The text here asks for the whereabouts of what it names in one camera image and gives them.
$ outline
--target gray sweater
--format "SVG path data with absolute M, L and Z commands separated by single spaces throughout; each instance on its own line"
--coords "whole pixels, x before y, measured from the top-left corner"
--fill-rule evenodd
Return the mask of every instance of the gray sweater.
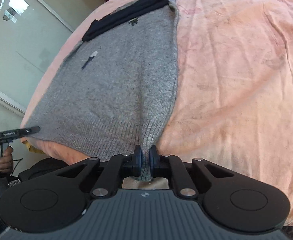
M 136 5 L 145 10 L 144 3 Z M 132 6 L 118 12 L 130 12 Z M 41 127 L 32 136 L 101 161 L 133 153 L 140 144 L 142 179 L 150 179 L 148 152 L 161 135 L 176 98 L 178 17 L 175 0 L 166 0 L 161 8 L 107 28 L 98 36 L 95 30 L 96 37 L 79 42 L 26 124 Z

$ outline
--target black round pad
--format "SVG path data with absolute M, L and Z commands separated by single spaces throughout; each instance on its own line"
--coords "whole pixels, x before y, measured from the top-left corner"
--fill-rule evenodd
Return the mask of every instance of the black round pad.
M 283 192 L 246 177 L 219 179 L 205 194 L 203 206 L 221 225 L 250 233 L 281 227 L 290 211 Z
M 6 190 L 0 198 L 0 215 L 12 228 L 44 233 L 75 222 L 85 205 L 85 196 L 72 179 L 39 177 Z
M 249 189 L 234 192 L 230 199 L 234 206 L 247 211 L 260 210 L 268 203 L 267 197 L 261 192 Z
M 43 211 L 52 208 L 58 199 L 58 195 L 51 190 L 36 189 L 25 193 L 21 198 L 21 204 L 29 210 Z

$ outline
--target human hand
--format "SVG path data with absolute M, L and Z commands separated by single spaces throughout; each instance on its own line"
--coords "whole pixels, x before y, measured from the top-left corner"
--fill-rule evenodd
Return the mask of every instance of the human hand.
M 9 146 L 4 152 L 3 157 L 0 158 L 0 172 L 10 174 L 13 170 L 13 148 Z

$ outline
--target bed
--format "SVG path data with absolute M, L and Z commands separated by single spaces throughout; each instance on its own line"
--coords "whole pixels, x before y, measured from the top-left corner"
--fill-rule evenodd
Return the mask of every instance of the bed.
M 69 37 L 21 127 L 91 22 L 131 1 L 106 2 Z M 293 0 L 176 2 L 178 90 L 159 152 L 184 162 L 202 157 L 279 188 L 291 204 L 286 225 L 293 226 Z M 68 164 L 87 158 L 52 141 L 28 141 Z

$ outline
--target bolt head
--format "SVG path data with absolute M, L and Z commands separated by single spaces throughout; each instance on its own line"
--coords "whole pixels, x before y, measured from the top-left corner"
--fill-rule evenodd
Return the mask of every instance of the bolt head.
M 186 197 L 192 197 L 196 194 L 196 191 L 191 188 L 183 188 L 182 190 L 180 190 L 180 194 Z
M 97 197 L 104 197 L 108 193 L 109 192 L 105 188 L 96 188 L 95 190 L 92 191 L 92 194 L 97 196 Z

